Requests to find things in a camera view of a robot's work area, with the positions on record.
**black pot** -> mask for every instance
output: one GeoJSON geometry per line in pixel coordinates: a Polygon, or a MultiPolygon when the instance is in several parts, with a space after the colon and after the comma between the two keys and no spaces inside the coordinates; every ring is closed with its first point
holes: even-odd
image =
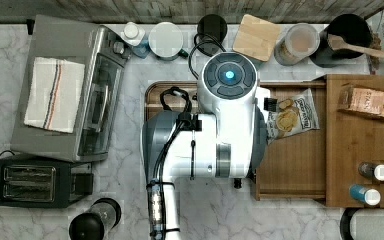
{"type": "Polygon", "coordinates": [[[323,31],[320,32],[320,45],[310,59],[319,67],[334,67],[341,64],[343,59],[357,58],[362,53],[347,49],[332,50],[327,36],[341,36],[345,42],[352,45],[369,47],[373,41],[369,26],[363,18],[354,14],[343,14],[336,17],[323,31]]]}

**spice bottle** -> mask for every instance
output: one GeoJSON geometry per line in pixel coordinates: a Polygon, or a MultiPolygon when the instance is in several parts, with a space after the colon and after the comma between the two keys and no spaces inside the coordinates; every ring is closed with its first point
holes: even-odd
{"type": "Polygon", "coordinates": [[[376,189],[366,188],[358,184],[353,184],[350,187],[350,195],[352,198],[371,206],[380,202],[380,193],[376,189]]]}
{"type": "Polygon", "coordinates": [[[362,162],[358,166],[358,172],[369,179],[384,181],[384,165],[370,162],[362,162]]]}

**wooden cutting board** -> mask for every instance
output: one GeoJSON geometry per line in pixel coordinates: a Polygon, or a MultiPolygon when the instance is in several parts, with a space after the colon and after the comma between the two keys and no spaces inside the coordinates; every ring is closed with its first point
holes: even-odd
{"type": "Polygon", "coordinates": [[[279,25],[245,14],[233,43],[233,51],[266,62],[279,33],[279,25]]]}

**white canister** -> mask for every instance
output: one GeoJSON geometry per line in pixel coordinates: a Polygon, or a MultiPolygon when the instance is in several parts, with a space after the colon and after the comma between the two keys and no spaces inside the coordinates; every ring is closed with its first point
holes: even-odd
{"type": "Polygon", "coordinates": [[[145,29],[141,26],[133,22],[128,22],[123,32],[121,32],[120,37],[130,46],[133,54],[136,56],[146,58],[149,54],[148,37],[146,36],[145,29]]]}
{"type": "Polygon", "coordinates": [[[183,34],[179,27],[170,22],[162,22],[149,33],[151,51],[160,59],[172,61],[178,56],[188,57],[183,48],[183,34]]]}

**small box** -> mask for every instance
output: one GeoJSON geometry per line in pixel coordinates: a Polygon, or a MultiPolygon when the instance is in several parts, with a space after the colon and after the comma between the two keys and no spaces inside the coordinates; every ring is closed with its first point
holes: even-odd
{"type": "Polygon", "coordinates": [[[354,84],[342,86],[338,107],[341,110],[379,115],[382,113],[384,92],[354,84]]]}

